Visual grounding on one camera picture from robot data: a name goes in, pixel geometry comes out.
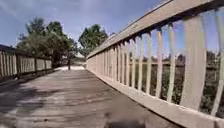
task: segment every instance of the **wooden plank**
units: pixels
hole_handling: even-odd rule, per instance
[[[132,41],[132,71],[131,71],[131,87],[135,88],[135,63],[136,63],[136,57],[135,57],[135,53],[136,53],[136,44],[135,44],[135,40],[131,40]]]
[[[93,72],[98,78],[106,82],[111,87],[127,95],[132,100],[138,102],[149,110],[159,114],[182,127],[186,128],[223,128],[224,120],[204,113],[189,109],[183,106],[149,96],[144,92],[137,91],[134,88],[122,86],[121,83],[107,79],[104,76]]]
[[[206,72],[206,45],[202,19],[194,16],[184,20],[186,66],[180,104],[199,109]]]
[[[172,96],[173,96],[173,88],[174,88],[176,52],[175,52],[175,37],[174,37],[173,25],[169,24],[168,27],[169,27],[169,35],[170,35],[171,65],[170,65],[170,80],[169,80],[167,101],[171,102]]]
[[[150,84],[151,84],[151,69],[152,69],[152,37],[151,33],[147,33],[147,42],[148,42],[148,60],[147,60],[147,79],[146,79],[146,94],[150,93]]]
[[[124,43],[121,44],[121,83],[125,84],[124,83],[124,79],[125,79],[125,47],[124,47]]]
[[[129,51],[129,43],[125,43],[126,47],[126,85],[130,86],[130,51]]]
[[[218,14],[219,10],[216,10],[216,22],[217,22],[217,30],[218,30],[218,36],[219,36],[219,48],[220,48],[220,54],[221,54],[221,60],[220,60],[220,74],[219,74],[219,85],[216,92],[215,102],[212,108],[211,115],[215,116],[219,104],[222,97],[223,92],[223,86],[224,86],[224,21],[222,19],[222,16]]]
[[[142,60],[143,60],[143,44],[142,36],[137,37],[139,40],[139,61],[138,61],[138,90],[142,90]]]
[[[156,82],[156,97],[160,98],[160,93],[162,89],[162,73],[163,73],[163,56],[162,56],[162,30],[159,28],[157,30],[157,36],[158,36],[158,69],[157,69],[157,82]]]

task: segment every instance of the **green tree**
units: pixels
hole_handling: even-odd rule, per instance
[[[86,57],[93,49],[102,44],[107,38],[107,33],[98,24],[95,24],[90,28],[85,28],[79,37],[79,42],[82,45],[79,52]]]
[[[68,58],[68,52],[77,54],[76,42],[63,32],[60,22],[44,24],[42,18],[35,18],[26,25],[27,35],[20,34],[18,49],[39,56],[51,57],[53,66],[59,66],[63,57]]]

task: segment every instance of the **green vegetation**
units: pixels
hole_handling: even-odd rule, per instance
[[[100,25],[95,24],[90,28],[85,28],[81,36],[79,37],[79,42],[82,48],[79,52],[86,57],[91,51],[93,51],[97,46],[102,44],[108,38],[106,32],[102,30]]]
[[[27,35],[21,34],[18,49],[50,57],[53,66],[59,66],[63,57],[77,54],[77,43],[63,32],[60,22],[53,21],[48,25],[42,18],[34,18],[26,25]]]
[[[63,32],[60,22],[53,21],[46,25],[42,18],[34,18],[26,24],[26,31],[26,34],[20,34],[17,48],[37,56],[52,58],[53,67],[67,63],[66,58],[75,58],[78,52],[86,57],[108,37],[100,25],[93,25],[85,28],[79,38],[82,48],[77,48],[77,43]]]

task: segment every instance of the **railing post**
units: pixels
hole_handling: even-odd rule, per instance
[[[20,73],[21,73],[21,63],[20,63],[20,56],[17,54],[16,55],[16,76],[19,79],[20,78]]]
[[[142,90],[142,60],[143,60],[143,44],[142,36],[138,36],[139,39],[139,59],[138,59],[138,90]]]
[[[222,92],[223,92],[223,86],[224,86],[224,22],[222,19],[222,16],[220,16],[218,14],[218,10],[216,10],[216,22],[217,22],[217,29],[218,29],[218,34],[219,34],[219,48],[220,48],[220,56],[221,56],[221,60],[220,60],[220,80],[219,80],[219,85],[217,88],[217,93],[216,93],[216,98],[215,98],[215,102],[213,105],[213,109],[212,109],[212,113],[211,115],[215,116],[218,108],[219,108],[219,104],[221,101],[221,97],[222,97]]]
[[[37,75],[37,71],[38,71],[38,67],[37,67],[38,65],[37,65],[37,57],[35,56],[34,57],[34,69],[35,69],[35,74]]]
[[[136,49],[135,49],[135,40],[133,39],[132,40],[132,75],[131,75],[131,86],[132,88],[135,88],[135,63],[136,63],[136,60],[135,60],[135,53],[136,53]]]
[[[126,85],[130,86],[130,51],[129,51],[129,43],[126,42],[125,44],[126,50]]]
[[[150,93],[151,84],[151,69],[152,69],[152,38],[151,33],[147,33],[148,40],[148,60],[147,60],[147,80],[146,80],[146,94]]]
[[[194,16],[184,20],[186,66],[180,105],[198,110],[204,88],[206,46],[202,19]]]
[[[170,35],[170,51],[171,51],[171,60],[170,60],[170,79],[169,79],[169,89],[167,95],[167,101],[172,101],[173,96],[173,88],[174,88],[174,77],[175,77],[175,60],[176,60],[176,52],[175,52],[175,39],[174,39],[174,30],[173,25],[169,24],[169,35]]]
[[[162,87],[162,73],[163,73],[163,56],[162,56],[162,30],[159,28],[157,30],[158,35],[158,62],[157,62],[157,82],[156,82],[156,97],[160,98],[161,87]]]

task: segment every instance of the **wooden walkway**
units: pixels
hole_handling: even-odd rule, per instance
[[[0,87],[0,128],[104,128],[124,120],[148,128],[176,127],[86,70]]]

